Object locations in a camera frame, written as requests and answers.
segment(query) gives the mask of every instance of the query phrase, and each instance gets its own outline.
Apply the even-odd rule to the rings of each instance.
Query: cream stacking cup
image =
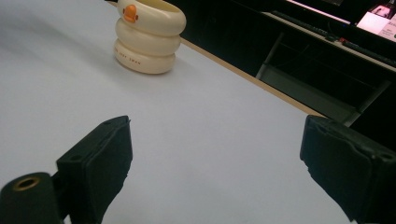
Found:
[[[124,66],[147,74],[172,69],[180,33],[186,27],[184,13],[163,0],[119,0],[117,60]]]

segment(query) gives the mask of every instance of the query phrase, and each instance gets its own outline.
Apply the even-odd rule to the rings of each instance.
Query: table surface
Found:
[[[134,160],[104,223],[349,223],[299,159],[306,113],[182,45],[139,74],[104,1],[0,1],[0,186],[100,122],[131,119]]]

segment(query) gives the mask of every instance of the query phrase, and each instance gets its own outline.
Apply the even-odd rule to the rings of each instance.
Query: computer screen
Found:
[[[377,0],[367,9],[357,27],[396,42],[396,6],[394,0]]]

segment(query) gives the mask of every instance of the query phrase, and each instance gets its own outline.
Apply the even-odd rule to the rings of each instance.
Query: black cabinet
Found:
[[[186,14],[183,38],[256,76],[277,37],[276,27],[258,11],[227,0],[169,2]],[[248,2],[256,7],[263,1]]]
[[[275,88],[331,119],[343,121],[344,118],[338,116],[338,111],[341,110],[332,111],[331,107],[323,106],[325,101],[335,99],[335,105],[346,105],[347,111],[353,116],[358,115],[353,118],[353,123],[348,123],[352,129],[387,147],[396,148],[396,141],[393,140],[395,132],[392,131],[396,125],[394,71],[260,13],[274,9],[277,5],[273,3],[274,0],[169,2],[186,14],[187,27],[181,34],[185,39],[254,77],[262,63],[271,55],[267,65],[272,71],[286,74],[292,81],[303,83],[311,91],[302,97],[300,94],[299,98],[299,94],[289,91],[292,88],[282,90],[274,85]],[[295,15],[302,13],[289,10]],[[365,35],[360,38],[361,31],[347,30],[337,23],[315,20],[315,15],[312,14],[304,16],[320,28],[331,26],[338,35],[355,38],[368,49],[383,45],[375,36]],[[394,52],[392,48],[382,49],[389,55]],[[321,96],[325,95],[321,98],[323,101],[319,98],[306,101],[318,92]]]

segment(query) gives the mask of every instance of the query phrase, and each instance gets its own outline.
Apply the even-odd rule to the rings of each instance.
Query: stacked toy cup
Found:
[[[165,73],[175,64],[180,33],[186,27],[184,13],[163,0],[119,0],[117,60],[147,74]]]

